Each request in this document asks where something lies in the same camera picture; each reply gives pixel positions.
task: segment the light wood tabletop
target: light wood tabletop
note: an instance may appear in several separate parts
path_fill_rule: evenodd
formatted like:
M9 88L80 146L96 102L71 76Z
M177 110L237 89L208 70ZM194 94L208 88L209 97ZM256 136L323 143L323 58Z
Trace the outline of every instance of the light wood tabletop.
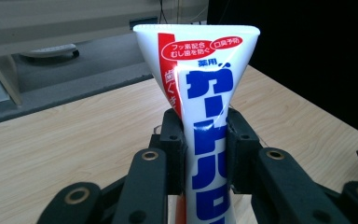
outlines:
M358 131L253 67L231 104L315 182L341 192L358 180ZM169 108L150 79L0 123L0 223L36 223L68 185L104 188L126 175ZM255 223L249 198L233 195L238 223Z

